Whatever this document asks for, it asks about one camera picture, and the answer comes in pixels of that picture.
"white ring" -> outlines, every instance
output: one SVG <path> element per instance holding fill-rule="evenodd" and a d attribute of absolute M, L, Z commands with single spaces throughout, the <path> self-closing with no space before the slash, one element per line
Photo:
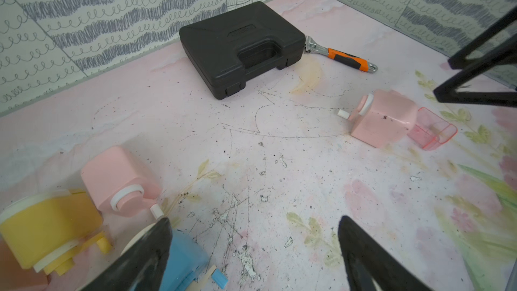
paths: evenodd
<path fill-rule="evenodd" d="M 2 225 L 6 220 L 10 217 L 16 215 L 18 212 L 22 210 L 26 210 L 33 205 L 39 204 L 48 199 L 57 198 L 57 197 L 66 197 L 71 195 L 68 190 L 55 190 L 51 192 L 40 193 L 34 196 L 25 197 L 14 204 L 9 205 L 5 210 L 0 213 L 0 225 Z"/>
<path fill-rule="evenodd" d="M 67 243 L 64 243 L 60 247 L 54 249 L 49 254 L 47 254 L 44 258 L 40 259 L 34 266 L 34 270 L 37 272 L 41 271 L 45 266 L 52 263 L 54 260 L 56 260 L 61 255 L 65 254 L 69 250 L 73 249 L 79 245 L 79 241 L 76 239 L 73 239 Z"/>
<path fill-rule="evenodd" d="M 366 99 L 365 105 L 361 108 L 361 111 L 359 112 L 359 114 L 361 116 L 363 116 L 368 111 L 368 109 L 370 109 L 372 102 L 373 102 L 373 94 L 369 93 L 368 98 Z"/>
<path fill-rule="evenodd" d="M 110 201 L 111 208 L 114 211 L 119 211 L 119 209 L 117 208 L 118 202 L 122 198 L 124 198 L 126 195 L 130 194 L 131 192 L 135 192 L 135 191 L 140 191 L 142 193 L 142 195 L 144 195 L 144 188 L 139 184 L 128 185 L 125 188 L 119 190 L 117 193 L 115 193 L 113 198 L 111 198 L 111 201 Z"/>

